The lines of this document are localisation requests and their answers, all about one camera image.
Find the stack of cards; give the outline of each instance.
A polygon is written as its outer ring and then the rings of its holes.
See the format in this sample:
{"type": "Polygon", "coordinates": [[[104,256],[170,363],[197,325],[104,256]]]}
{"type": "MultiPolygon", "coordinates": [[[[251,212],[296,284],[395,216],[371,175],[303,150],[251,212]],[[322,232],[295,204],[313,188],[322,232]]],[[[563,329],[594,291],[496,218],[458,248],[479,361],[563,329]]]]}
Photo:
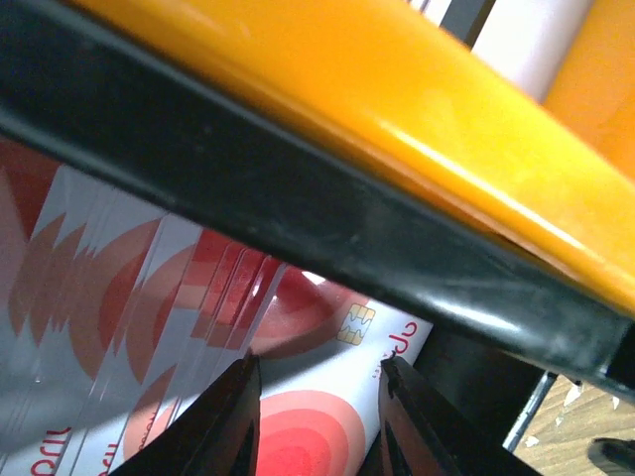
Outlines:
{"type": "Polygon", "coordinates": [[[259,474],[354,474],[430,330],[4,140],[0,200],[2,475],[106,475],[250,351],[259,474]]]}

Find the red circle pattern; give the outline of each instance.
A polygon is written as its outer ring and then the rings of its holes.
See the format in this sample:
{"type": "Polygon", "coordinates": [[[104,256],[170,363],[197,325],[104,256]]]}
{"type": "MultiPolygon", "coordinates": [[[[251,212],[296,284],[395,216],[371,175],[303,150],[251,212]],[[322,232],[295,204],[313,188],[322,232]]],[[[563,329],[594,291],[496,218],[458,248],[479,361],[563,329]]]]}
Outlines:
{"type": "Polygon", "coordinates": [[[315,349],[337,335],[352,304],[367,302],[367,297],[327,280],[315,283],[306,272],[290,267],[251,348],[264,359],[282,359],[315,349]]]}
{"type": "Polygon", "coordinates": [[[364,452],[361,418],[340,397],[294,391],[262,401],[256,476],[353,475],[364,452]]]}

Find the red graphic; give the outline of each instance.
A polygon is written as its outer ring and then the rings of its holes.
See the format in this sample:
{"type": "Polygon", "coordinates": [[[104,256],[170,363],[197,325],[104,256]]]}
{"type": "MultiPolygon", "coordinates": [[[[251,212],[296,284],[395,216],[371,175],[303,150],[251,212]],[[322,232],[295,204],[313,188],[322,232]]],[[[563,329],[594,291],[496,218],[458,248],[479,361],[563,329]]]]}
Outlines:
{"type": "Polygon", "coordinates": [[[55,474],[54,469],[58,458],[62,454],[62,449],[64,448],[70,430],[70,427],[60,431],[54,429],[47,430],[47,434],[42,440],[42,446],[40,446],[40,454],[42,454],[44,458],[39,459],[31,465],[31,474],[33,476],[49,476],[55,474]]]}
{"type": "Polygon", "coordinates": [[[49,325],[49,320],[61,297],[64,280],[72,267],[73,256],[84,231],[80,226],[66,236],[54,250],[51,251],[49,261],[41,275],[41,286],[31,307],[31,331],[38,345],[49,325]]]}
{"type": "Polygon", "coordinates": [[[405,353],[408,350],[408,347],[410,347],[410,341],[408,338],[412,337],[417,332],[417,322],[410,321],[404,326],[404,328],[406,330],[404,330],[401,335],[390,334],[388,336],[389,339],[396,342],[394,350],[397,355],[405,353]]]}
{"type": "Polygon", "coordinates": [[[58,166],[33,149],[0,140],[0,169],[7,175],[26,237],[33,233],[58,166]]]}
{"type": "Polygon", "coordinates": [[[244,247],[230,248],[218,267],[200,314],[200,325],[207,331],[207,344],[237,349],[243,342],[247,328],[253,322],[254,309],[243,317],[250,294],[258,283],[258,274],[265,255],[244,247]],[[230,332],[234,333],[229,342],[230,332]]]}
{"type": "Polygon", "coordinates": [[[262,253],[244,252],[233,278],[226,284],[227,298],[218,307],[208,345],[238,349],[245,343],[279,267],[277,260],[262,253]]]}
{"type": "Polygon", "coordinates": [[[82,277],[79,303],[70,314],[70,340],[84,372],[95,378],[160,220],[124,233],[94,256],[82,277]]]}
{"type": "Polygon", "coordinates": [[[82,247],[76,251],[75,257],[68,265],[62,293],[52,311],[51,323],[56,331],[62,331],[77,306],[81,288],[84,285],[84,273],[90,266],[92,256],[91,250],[82,247]]]}
{"type": "Polygon", "coordinates": [[[112,464],[112,458],[115,457],[115,452],[117,451],[116,443],[108,444],[108,448],[106,452],[103,454],[103,458],[101,459],[101,464],[103,464],[104,471],[99,473],[99,476],[108,476],[108,472],[110,471],[110,465],[112,464]]]}
{"type": "Polygon", "coordinates": [[[351,305],[368,298],[319,276],[290,267],[252,342],[254,353],[280,359],[334,338],[351,305]]]}
{"type": "Polygon", "coordinates": [[[216,232],[203,230],[179,287],[175,306],[184,309],[201,308],[218,264],[230,243],[228,238],[216,232]]]}
{"type": "Polygon", "coordinates": [[[187,247],[170,258],[146,280],[141,290],[136,290],[136,305],[130,312],[131,316],[124,317],[124,321],[130,322],[126,331],[130,368],[139,383],[143,382],[159,345],[192,248],[187,247]]]}
{"type": "Polygon", "coordinates": [[[173,366],[167,370],[139,399],[124,430],[123,454],[125,460],[130,459],[143,449],[168,426],[172,409],[165,410],[159,417],[157,417],[157,411],[176,368],[177,366],[173,366]]]}
{"type": "Polygon", "coordinates": [[[6,174],[0,165],[0,306],[5,307],[9,293],[20,271],[29,237],[24,234],[24,226],[11,191],[6,174]]]}
{"type": "Polygon", "coordinates": [[[355,409],[325,392],[288,392],[261,404],[257,476],[348,476],[364,458],[355,409]]]}
{"type": "Polygon", "coordinates": [[[63,221],[64,216],[60,215],[33,237],[27,247],[22,267],[9,295],[9,314],[16,334],[22,330],[34,297],[38,294],[42,283],[42,267],[53,252],[63,221]]]}

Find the yellow plastic bar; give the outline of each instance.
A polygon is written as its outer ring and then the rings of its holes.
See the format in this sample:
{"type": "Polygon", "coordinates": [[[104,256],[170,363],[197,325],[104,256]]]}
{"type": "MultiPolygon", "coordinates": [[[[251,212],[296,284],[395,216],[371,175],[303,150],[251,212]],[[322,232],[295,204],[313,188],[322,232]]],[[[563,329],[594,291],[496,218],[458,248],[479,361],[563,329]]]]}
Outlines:
{"type": "Polygon", "coordinates": [[[635,2],[596,0],[545,105],[635,180],[635,2]]]}
{"type": "Polygon", "coordinates": [[[635,310],[635,188],[405,2],[73,3],[635,310]]]}

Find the wooden floor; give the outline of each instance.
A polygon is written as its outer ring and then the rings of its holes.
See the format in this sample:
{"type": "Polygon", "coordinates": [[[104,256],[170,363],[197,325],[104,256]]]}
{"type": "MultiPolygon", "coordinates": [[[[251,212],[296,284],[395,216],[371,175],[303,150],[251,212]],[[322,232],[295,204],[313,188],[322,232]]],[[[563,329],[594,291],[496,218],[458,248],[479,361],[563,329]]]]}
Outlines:
{"type": "Polygon", "coordinates": [[[518,445],[516,455],[545,476],[600,476],[586,459],[595,437],[635,439],[635,409],[560,377],[518,445]]]}

